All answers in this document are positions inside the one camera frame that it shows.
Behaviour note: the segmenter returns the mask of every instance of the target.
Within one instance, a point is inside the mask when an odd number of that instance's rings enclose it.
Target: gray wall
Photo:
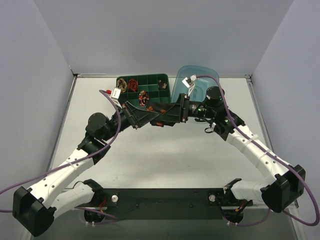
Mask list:
[[[0,189],[48,167],[73,75],[33,0],[0,3]],[[0,196],[12,209],[13,190]],[[0,213],[0,239],[21,230]]]
[[[293,0],[35,0],[74,73],[252,74]]]
[[[275,153],[306,169],[306,182],[320,202],[320,1],[295,0],[253,74],[253,86]],[[299,201],[313,222],[307,193]],[[320,226],[306,227],[319,239]]]

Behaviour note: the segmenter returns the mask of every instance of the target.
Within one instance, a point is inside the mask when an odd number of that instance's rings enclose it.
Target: white table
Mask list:
[[[171,90],[174,81],[169,79]],[[229,108],[264,142],[246,79],[222,78],[220,83]],[[76,80],[53,167],[82,141],[91,114],[114,114],[114,108],[98,90],[111,90],[115,84],[116,78],[112,77]],[[104,188],[221,188],[235,178],[265,181],[237,149],[214,133],[204,133],[207,126],[190,118],[186,124],[173,127],[130,127],[119,134],[97,165],[75,181],[94,179]]]

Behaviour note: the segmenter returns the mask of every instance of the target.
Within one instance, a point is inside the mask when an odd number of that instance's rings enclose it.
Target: metal frame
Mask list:
[[[55,155],[56,155],[56,152],[57,152],[57,148],[58,148],[58,142],[60,140],[60,137],[61,137],[61,134],[62,134],[62,129],[64,127],[64,123],[65,123],[65,120],[66,120],[66,117],[67,117],[67,114],[68,114],[70,101],[71,101],[71,98],[72,98],[72,95],[73,95],[73,92],[74,92],[74,89],[75,89],[77,78],[114,78],[114,77],[117,77],[117,76],[110,75],[110,74],[79,74],[79,75],[75,75],[74,76],[72,87],[70,89],[70,94],[69,94],[67,106],[66,106],[66,109],[65,109],[65,112],[64,112],[63,120],[62,120],[60,129],[59,129],[58,137],[57,137],[57,140],[56,140],[56,143],[55,143],[54,151],[52,153],[52,157],[51,157],[48,169],[50,169],[52,167],[53,162],[54,162],[54,158],[55,158]],[[170,78],[175,78],[176,76],[175,75],[169,75],[169,77]],[[256,111],[256,114],[257,114],[257,117],[258,117],[258,121],[259,121],[261,130],[262,130],[263,138],[265,140],[265,145],[272,150],[272,144],[270,142],[268,131],[267,131],[267,128],[266,128],[266,125],[265,125],[261,110],[260,110],[258,102],[257,102],[257,98],[256,98],[255,91],[254,91],[254,88],[253,88],[253,84],[252,84],[252,81],[251,81],[251,75],[245,75],[245,76],[221,76],[221,78],[236,78],[236,77],[237,78],[244,78],[247,81],[249,92],[250,92],[250,95],[251,95],[251,98],[252,98],[252,101],[253,101],[253,105],[254,105],[254,108],[255,108],[255,111]],[[291,214],[295,215],[295,216],[299,216],[299,211],[297,209],[297,207],[298,207],[297,204],[298,203],[296,202],[295,205],[291,205],[291,206],[288,207],[289,212]],[[262,205],[261,204],[254,204],[251,208],[257,208],[257,207],[261,208]],[[306,240],[306,236],[305,236],[305,233],[304,233],[303,225],[301,223],[297,222],[297,221],[294,221],[294,220],[291,220],[291,222],[292,222],[292,226],[294,227],[297,239],[298,240]],[[21,233],[20,239],[21,240],[30,240],[31,237],[32,237],[31,234],[24,228],[22,233]]]

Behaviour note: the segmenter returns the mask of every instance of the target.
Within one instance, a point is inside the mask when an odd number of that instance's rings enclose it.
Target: purple cable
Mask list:
[[[109,101],[109,102],[112,104],[112,106],[114,107],[118,119],[121,119],[121,116],[120,116],[120,112],[119,112],[119,110],[118,110],[118,107],[114,104],[114,102],[111,100],[111,98],[106,94],[105,91],[99,90],[99,92],[108,99],[108,101]],[[84,160],[86,160],[86,159],[92,158],[92,157],[94,157],[95,155],[97,155],[97,154],[103,152],[104,150],[106,150],[106,149],[116,140],[116,138],[117,138],[117,136],[118,136],[118,134],[119,134],[119,132],[120,132],[120,128],[121,128],[121,121],[118,121],[118,127],[117,127],[117,129],[116,129],[115,135],[113,136],[113,138],[111,139],[111,141],[110,141],[107,145],[105,145],[105,146],[104,146],[103,148],[101,148],[100,150],[98,150],[98,151],[96,151],[96,152],[94,152],[94,153],[89,154],[88,156],[85,156],[85,157],[80,158],[80,159],[78,159],[78,160],[72,161],[72,162],[70,162],[70,163],[71,163],[71,164],[79,163],[79,162],[84,161]],[[32,177],[32,178],[30,178],[30,179],[28,179],[28,180],[24,180],[24,181],[21,181],[21,182],[18,182],[18,183],[16,183],[16,184],[14,184],[14,185],[8,186],[7,188],[5,188],[5,189],[3,189],[3,190],[0,191],[0,195],[3,194],[3,193],[5,193],[6,191],[8,191],[8,190],[10,190],[10,189],[13,189],[13,188],[15,188],[15,187],[18,187],[18,186],[21,186],[21,185],[23,185],[23,184],[29,183],[29,182],[31,182],[31,181],[37,180],[37,179],[39,179],[39,178],[43,178],[43,177],[47,176],[48,174],[51,174],[51,173],[53,173],[53,172],[56,172],[56,171],[58,171],[58,170],[60,170],[60,169],[63,169],[63,168],[65,168],[65,167],[69,167],[69,166],[70,166],[70,164],[67,163],[67,164],[58,166],[58,167],[56,167],[56,168],[54,168],[54,169],[51,169],[51,170],[49,170],[49,171],[47,171],[47,172],[45,172],[45,173],[43,173],[43,174],[41,174],[41,175],[39,175],[39,176],[35,176],[35,177]],[[0,209],[0,213],[12,213],[12,210]]]
[[[108,214],[108,213],[105,213],[105,212],[101,212],[101,211],[98,211],[98,210],[94,210],[94,209],[91,209],[91,208],[86,208],[86,207],[75,207],[75,209],[80,209],[80,210],[85,210],[85,211],[90,211],[90,212],[93,212],[93,213],[96,213],[96,214],[101,214],[101,215],[105,215],[106,217],[109,217],[109,218],[112,218],[114,220],[106,220],[106,221],[102,221],[102,222],[97,222],[97,223],[94,223],[94,225],[102,225],[102,224],[109,224],[109,223],[116,223],[119,221],[119,218],[117,218],[116,216],[113,216],[111,214]]]
[[[271,212],[271,210],[270,210],[270,208],[268,208],[268,212],[266,213],[266,215],[265,215],[265,217],[263,218],[263,219],[261,219],[260,221],[256,221],[256,222],[253,222],[253,223],[247,223],[247,224],[241,224],[241,223],[234,223],[234,222],[232,222],[232,221],[229,221],[228,219],[226,219],[226,217],[225,216],[223,216],[223,218],[225,219],[225,220],[227,220],[228,221],[228,223],[230,223],[231,225],[235,225],[235,226],[237,226],[237,227],[252,227],[252,226],[255,226],[255,225],[258,225],[258,224],[262,224],[262,223],[264,223],[267,219],[268,219],[268,217],[269,217],[269,215],[270,215],[270,212]]]
[[[226,114],[228,115],[229,119],[230,119],[230,122],[232,123],[233,127],[241,134],[243,135],[246,139],[250,139],[249,136],[247,136],[243,131],[241,131],[237,125],[235,124],[234,122],[234,119],[232,118],[231,114],[230,114],[230,111],[228,109],[228,105],[227,105],[227,102],[226,102],[226,98],[225,98],[225,95],[224,95],[224,92],[222,90],[222,87],[219,83],[219,81],[214,77],[214,76],[210,76],[210,75],[201,75],[201,76],[197,76],[197,78],[211,78],[213,79],[216,84],[218,85],[219,87],[219,90],[220,90],[220,93],[221,93],[221,96],[222,96],[222,99],[223,99],[223,104],[224,104],[224,107],[225,107],[225,110],[226,110]],[[260,144],[258,144],[256,141],[252,140],[251,141],[254,145],[256,145],[261,151],[263,151],[264,153],[266,153],[266,155],[268,155],[270,158],[272,158],[273,160],[277,161],[279,164],[281,164],[282,166],[286,167],[287,169],[289,169],[290,172],[292,172],[298,179],[299,181],[302,183],[302,185],[304,186],[306,192],[309,194],[310,198],[311,198],[311,201],[313,203],[313,206],[314,206],[314,211],[315,211],[315,221],[314,222],[306,222],[306,221],[303,221],[299,218],[297,218],[296,216],[290,214],[289,212],[286,212],[286,211],[283,211],[284,214],[290,216],[291,218],[293,218],[294,220],[306,225],[306,226],[316,226],[319,224],[320,222],[320,211],[319,211],[319,207],[318,207],[318,203],[316,201],[316,198],[315,196],[313,195],[313,193],[311,192],[311,189],[309,188],[309,186],[306,184],[306,182],[304,181],[304,179],[292,168],[290,167],[288,164],[282,162],[281,160],[279,160],[277,157],[271,155],[269,152],[267,152],[266,149],[264,149]]]

